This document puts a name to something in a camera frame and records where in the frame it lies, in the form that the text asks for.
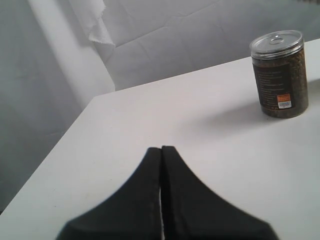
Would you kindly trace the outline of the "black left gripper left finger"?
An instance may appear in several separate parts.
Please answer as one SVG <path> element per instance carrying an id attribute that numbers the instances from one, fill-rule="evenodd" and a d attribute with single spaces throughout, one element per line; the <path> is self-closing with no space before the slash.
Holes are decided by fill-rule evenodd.
<path id="1" fill-rule="evenodd" d="M 68 221 L 59 240 L 160 240 L 161 150 L 150 147 L 130 178 L 108 199 Z"/>

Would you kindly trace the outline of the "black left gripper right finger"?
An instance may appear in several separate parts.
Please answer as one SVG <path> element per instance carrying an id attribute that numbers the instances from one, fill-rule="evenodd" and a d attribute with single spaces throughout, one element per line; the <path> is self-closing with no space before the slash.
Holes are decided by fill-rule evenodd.
<path id="1" fill-rule="evenodd" d="M 161 148 L 161 212 L 167 240 L 276 240 L 265 221 L 207 187 L 173 146 Z"/>

